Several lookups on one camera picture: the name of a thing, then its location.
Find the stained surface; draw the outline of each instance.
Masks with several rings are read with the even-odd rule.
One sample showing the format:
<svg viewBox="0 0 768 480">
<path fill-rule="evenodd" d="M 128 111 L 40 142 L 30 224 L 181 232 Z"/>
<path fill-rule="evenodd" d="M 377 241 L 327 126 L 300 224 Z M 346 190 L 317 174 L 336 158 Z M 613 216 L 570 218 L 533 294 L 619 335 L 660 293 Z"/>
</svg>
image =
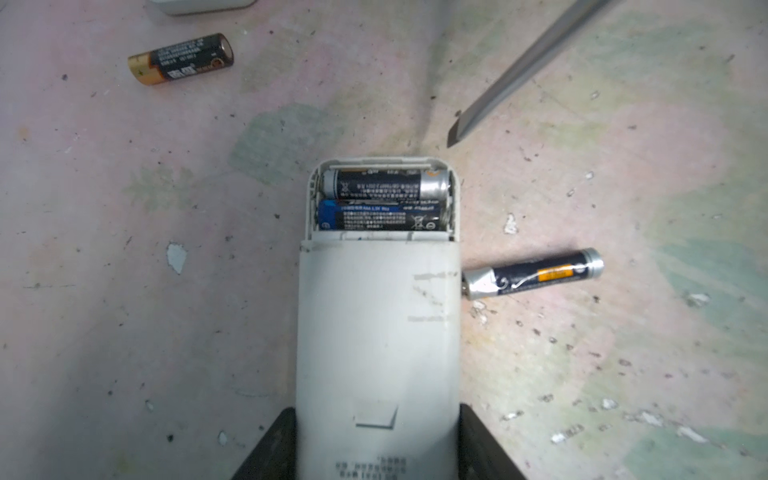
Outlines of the stained surface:
<svg viewBox="0 0 768 480">
<path fill-rule="evenodd" d="M 569 2 L 68 3 L 0 9 L 1 477 L 229 478 L 293 404 L 309 170 L 424 154 L 465 267 L 607 264 L 463 305 L 462 400 L 531 480 L 768 478 L 763 2 L 623 2 L 451 150 Z M 127 68 L 216 31 L 232 68 Z"/>
</svg>

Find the white paint fleck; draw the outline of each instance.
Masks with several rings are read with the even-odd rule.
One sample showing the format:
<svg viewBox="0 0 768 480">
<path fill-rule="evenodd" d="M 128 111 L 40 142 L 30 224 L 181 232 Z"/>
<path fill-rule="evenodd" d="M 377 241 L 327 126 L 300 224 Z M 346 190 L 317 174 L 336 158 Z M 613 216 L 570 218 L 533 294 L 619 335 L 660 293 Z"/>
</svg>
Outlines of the white paint fleck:
<svg viewBox="0 0 768 480">
<path fill-rule="evenodd" d="M 488 323 L 488 316 L 483 313 L 485 308 L 486 306 L 483 302 L 475 300 L 472 302 L 472 307 L 469 309 L 469 314 L 472 315 L 472 318 L 479 319 L 481 325 Z"/>
<path fill-rule="evenodd" d="M 663 427 L 664 426 L 664 419 L 662 419 L 658 415 L 654 415 L 650 412 L 640 412 L 640 420 L 643 422 L 646 422 L 648 425 L 652 425 L 654 427 Z"/>
<path fill-rule="evenodd" d="M 710 300 L 712 299 L 706 293 L 688 293 L 685 296 L 685 303 L 696 308 L 707 306 Z"/>
<path fill-rule="evenodd" d="M 677 436 L 688 437 L 696 443 L 708 443 L 709 440 L 696 433 L 691 427 L 680 426 L 677 427 Z"/>
<path fill-rule="evenodd" d="M 517 412 L 510 412 L 504 416 L 502 416 L 502 420 L 508 422 L 509 420 L 513 420 L 521 416 L 524 412 L 522 410 L 518 410 Z"/>
<path fill-rule="evenodd" d="M 178 243 L 169 243 L 166 250 L 168 265 L 174 269 L 176 274 L 181 275 L 181 269 L 184 268 L 184 262 L 187 261 L 187 251 Z"/>
<path fill-rule="evenodd" d="M 504 224 L 504 233 L 507 235 L 515 235 L 518 231 L 518 223 L 515 221 L 515 215 L 507 214 L 507 223 Z"/>
<path fill-rule="evenodd" d="M 613 410 L 618 408 L 619 404 L 613 399 L 603 399 L 603 410 Z"/>
<path fill-rule="evenodd" d="M 557 432 L 551 437 L 551 441 L 554 444 L 562 443 L 568 440 L 570 437 L 578 435 L 584 431 L 583 425 L 573 425 L 565 432 Z"/>
</svg>

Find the green stain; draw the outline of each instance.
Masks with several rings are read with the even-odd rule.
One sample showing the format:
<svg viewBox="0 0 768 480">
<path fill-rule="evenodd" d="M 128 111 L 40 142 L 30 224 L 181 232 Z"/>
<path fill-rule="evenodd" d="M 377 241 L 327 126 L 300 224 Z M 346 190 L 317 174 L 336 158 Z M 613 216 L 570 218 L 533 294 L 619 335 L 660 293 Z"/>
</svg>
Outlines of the green stain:
<svg viewBox="0 0 768 480">
<path fill-rule="evenodd" d="M 768 273 L 738 243 L 689 240 L 657 250 L 660 271 L 681 300 L 688 293 L 710 296 L 697 309 L 721 333 L 720 356 L 768 366 L 768 315 L 757 304 L 768 298 Z"/>
<path fill-rule="evenodd" d="M 497 20 L 492 24 L 489 30 L 480 38 L 480 41 L 474 48 L 466 53 L 459 55 L 452 64 L 439 75 L 440 81 L 451 81 L 459 77 L 469 75 L 476 76 L 481 71 L 482 62 L 488 59 L 488 56 L 498 50 L 505 44 L 507 26 L 503 20 Z M 435 44 L 434 48 L 446 48 L 444 45 Z M 434 55 L 438 58 L 444 58 L 447 54 Z"/>
<path fill-rule="evenodd" d="M 637 480 L 765 478 L 768 435 L 697 431 L 716 445 L 692 442 L 673 430 L 654 429 L 624 457 L 624 465 Z"/>
<path fill-rule="evenodd" d="M 597 144 L 605 124 L 584 121 L 573 124 L 539 124 L 538 133 L 552 147 L 577 150 Z"/>
<path fill-rule="evenodd" d="M 182 167 L 174 178 L 174 171 L 166 165 L 160 165 L 154 170 L 142 167 L 139 174 L 131 173 L 131 185 L 123 192 L 130 194 L 133 199 L 144 205 L 147 212 L 171 207 L 185 208 L 190 205 L 190 181 L 192 171 Z"/>
<path fill-rule="evenodd" d="M 242 92 L 259 91 L 306 60 L 314 35 L 321 25 L 320 13 L 307 12 L 296 17 L 295 26 L 274 28 L 270 42 L 249 61 L 241 75 Z"/>
<path fill-rule="evenodd" d="M 237 139 L 229 165 L 263 184 L 304 172 L 343 133 L 336 116 L 304 104 L 258 114 Z"/>
<path fill-rule="evenodd" d="M 662 17 L 628 12 L 580 38 L 576 61 L 614 80 L 645 84 L 656 96 L 684 93 L 709 103 L 730 80 L 728 55 L 708 48 L 716 33 L 693 20 L 665 25 Z"/>
</svg>

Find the battery label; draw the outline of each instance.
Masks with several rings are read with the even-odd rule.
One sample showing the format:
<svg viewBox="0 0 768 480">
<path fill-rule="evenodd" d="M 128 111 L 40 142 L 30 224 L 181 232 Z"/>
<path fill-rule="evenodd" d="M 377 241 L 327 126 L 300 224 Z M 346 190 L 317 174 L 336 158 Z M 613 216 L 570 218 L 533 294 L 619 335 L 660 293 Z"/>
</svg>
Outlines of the battery label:
<svg viewBox="0 0 768 480">
<path fill-rule="evenodd" d="M 215 34 L 154 50 L 150 62 L 164 77 L 176 79 L 231 65 L 224 53 L 220 36 Z"/>
<path fill-rule="evenodd" d="M 333 193 L 342 200 L 418 200 L 419 170 L 341 170 Z"/>
<path fill-rule="evenodd" d="M 321 230 L 445 230 L 442 211 L 437 201 L 323 200 L 317 223 Z"/>
<path fill-rule="evenodd" d="M 566 276 L 574 275 L 573 265 L 560 265 L 553 266 L 552 268 L 545 268 L 538 271 L 538 281 L 548 282 L 549 280 L 556 280 L 558 278 L 565 278 Z"/>
<path fill-rule="evenodd" d="M 588 260 L 583 253 L 494 268 L 498 295 L 522 292 L 556 283 L 588 278 Z"/>
</svg>

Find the battery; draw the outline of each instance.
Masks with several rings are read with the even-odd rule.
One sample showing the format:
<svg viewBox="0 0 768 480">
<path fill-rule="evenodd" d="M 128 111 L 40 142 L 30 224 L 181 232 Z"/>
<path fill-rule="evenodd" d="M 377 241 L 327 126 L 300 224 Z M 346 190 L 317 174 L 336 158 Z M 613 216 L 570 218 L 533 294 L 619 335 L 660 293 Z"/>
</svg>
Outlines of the battery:
<svg viewBox="0 0 768 480">
<path fill-rule="evenodd" d="M 445 230 L 446 211 L 437 200 L 321 200 L 317 224 L 321 230 Z"/>
<path fill-rule="evenodd" d="M 448 197 L 447 170 L 331 169 L 323 172 L 323 193 L 340 200 L 414 201 Z"/>
<path fill-rule="evenodd" d="M 594 248 L 587 248 L 561 257 L 466 271 L 462 275 L 462 292 L 470 300 L 507 295 L 557 283 L 597 278 L 604 267 L 600 254 Z"/>
<path fill-rule="evenodd" d="M 128 57 L 131 73 L 145 85 L 231 67 L 234 62 L 232 47 L 221 33 Z"/>
</svg>

